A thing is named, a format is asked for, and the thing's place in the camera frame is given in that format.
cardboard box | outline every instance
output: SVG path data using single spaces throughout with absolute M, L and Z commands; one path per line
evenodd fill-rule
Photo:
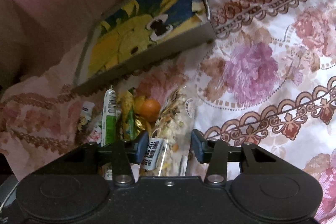
M 206 0 L 125 0 L 104 13 L 88 35 L 73 91 L 91 93 L 214 38 Z

bedsheet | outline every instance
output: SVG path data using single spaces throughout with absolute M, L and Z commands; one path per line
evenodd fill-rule
M 315 177 L 323 188 L 316 219 L 336 221 L 336 0 L 209 0 L 217 39 L 120 80 L 163 103 L 192 85 L 201 103 L 194 127 L 230 145 L 250 141 Z M 78 145 L 84 101 L 102 108 L 101 90 L 70 92 L 83 43 L 41 77 L 9 88 L 0 103 L 0 152 L 16 176 Z M 192 158 L 188 172 L 204 176 Z M 228 179 L 238 175 L 228 166 Z

metal bolt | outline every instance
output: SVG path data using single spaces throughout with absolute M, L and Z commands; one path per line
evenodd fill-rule
M 174 182 L 172 181 L 166 181 L 165 184 L 168 186 L 168 187 L 171 187 L 174 185 Z
M 208 181 L 212 183 L 221 183 L 224 181 L 224 178 L 221 175 L 210 175 L 208 176 Z
M 116 176 L 115 181 L 121 184 L 126 184 L 132 181 L 132 177 L 130 175 L 118 175 Z

clear plastic packaging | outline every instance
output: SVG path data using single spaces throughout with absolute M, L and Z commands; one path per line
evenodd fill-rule
M 140 175 L 184 176 L 194 126 L 194 92 L 181 86 L 167 99 L 155 123 Z

purple rose print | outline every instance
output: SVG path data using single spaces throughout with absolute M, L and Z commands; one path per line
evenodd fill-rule
M 271 95 L 278 81 L 278 64 L 272 52 L 265 43 L 240 45 L 233 50 L 225 63 L 224 76 L 238 104 L 254 105 Z

